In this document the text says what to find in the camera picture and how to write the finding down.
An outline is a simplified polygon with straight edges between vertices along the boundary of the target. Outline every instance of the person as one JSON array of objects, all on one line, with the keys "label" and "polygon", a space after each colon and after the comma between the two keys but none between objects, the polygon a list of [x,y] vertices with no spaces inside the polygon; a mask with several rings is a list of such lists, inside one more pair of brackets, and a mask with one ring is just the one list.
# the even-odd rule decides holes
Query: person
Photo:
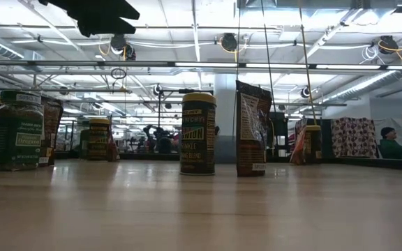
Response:
[{"label": "person", "polygon": [[402,160],[402,146],[396,142],[396,131],[385,127],[381,130],[380,152],[383,158]]}]

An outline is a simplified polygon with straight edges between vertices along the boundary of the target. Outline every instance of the white pillar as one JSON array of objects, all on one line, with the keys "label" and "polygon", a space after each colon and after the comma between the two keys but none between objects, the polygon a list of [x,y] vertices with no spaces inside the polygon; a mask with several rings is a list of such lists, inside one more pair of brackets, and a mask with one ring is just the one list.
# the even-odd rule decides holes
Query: white pillar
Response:
[{"label": "white pillar", "polygon": [[216,125],[220,127],[220,136],[237,134],[234,119],[235,90],[237,89],[233,74],[215,75],[214,95],[216,97]]}]

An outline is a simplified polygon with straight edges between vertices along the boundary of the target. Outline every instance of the table surface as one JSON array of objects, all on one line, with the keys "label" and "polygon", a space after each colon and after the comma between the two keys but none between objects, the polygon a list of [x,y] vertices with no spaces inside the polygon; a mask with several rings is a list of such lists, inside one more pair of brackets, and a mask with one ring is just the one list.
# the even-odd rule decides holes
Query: table surface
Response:
[{"label": "table surface", "polygon": [[402,250],[402,171],[60,160],[0,172],[0,250]]}]

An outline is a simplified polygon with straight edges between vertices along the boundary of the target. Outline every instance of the electrical wire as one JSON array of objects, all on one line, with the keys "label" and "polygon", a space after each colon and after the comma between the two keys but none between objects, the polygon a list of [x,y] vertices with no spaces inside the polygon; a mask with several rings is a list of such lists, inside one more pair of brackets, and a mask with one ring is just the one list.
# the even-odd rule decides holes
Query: electrical wire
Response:
[{"label": "electrical wire", "polygon": [[399,52],[396,52],[396,54],[399,56],[399,58],[402,60],[402,56],[401,54],[399,54]]},{"label": "electrical wire", "polygon": [[311,110],[313,111],[313,118],[314,118],[314,125],[317,126],[318,122],[315,119],[315,112],[314,112],[314,105],[313,105],[313,94],[311,93],[311,81],[310,81],[310,72],[308,69],[308,54],[306,53],[306,43],[305,43],[305,30],[304,30],[304,22],[303,22],[303,17],[302,17],[302,0],[297,1],[299,5],[299,14],[300,14],[300,30],[301,30],[301,36],[302,40],[304,42],[304,56],[305,56],[305,69],[306,69],[306,79],[308,81],[308,91],[310,93],[310,103],[311,103]]},{"label": "electrical wire", "polygon": [[111,48],[111,40],[110,40],[110,44],[108,45],[108,50],[106,52],[104,52],[101,48],[101,45],[98,45],[98,51],[103,55],[103,56],[107,56],[110,53],[110,48]]},{"label": "electrical wire", "polygon": [[384,50],[390,51],[390,52],[402,52],[402,49],[393,49],[393,48],[388,48],[388,47],[384,47],[381,45],[382,40],[380,40],[378,42],[378,46],[383,48]]}]

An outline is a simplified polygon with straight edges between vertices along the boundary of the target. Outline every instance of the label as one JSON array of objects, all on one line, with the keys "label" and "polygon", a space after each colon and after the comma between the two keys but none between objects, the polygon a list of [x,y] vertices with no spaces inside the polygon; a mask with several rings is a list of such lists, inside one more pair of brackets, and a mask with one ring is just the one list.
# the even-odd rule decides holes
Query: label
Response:
[{"label": "label", "polygon": [[182,114],[181,173],[214,174],[214,106],[188,102]]},{"label": "label", "polygon": [[49,157],[41,157],[38,164],[47,164],[49,162]]},{"label": "label", "polygon": [[265,163],[252,164],[252,171],[266,171]]},{"label": "label", "polygon": [[42,133],[42,119],[0,117],[0,164],[38,163]]},{"label": "label", "polygon": [[31,102],[31,103],[41,105],[41,97],[33,96],[33,95],[17,94],[17,101]]},{"label": "label", "polygon": [[204,127],[188,127],[182,128],[182,139],[204,139]]},{"label": "label", "polygon": [[103,126],[91,126],[88,136],[88,158],[106,159],[108,150],[108,131]]},{"label": "label", "polygon": [[182,111],[182,115],[196,115],[196,114],[202,114],[202,110],[201,109],[193,109],[193,110]]}]

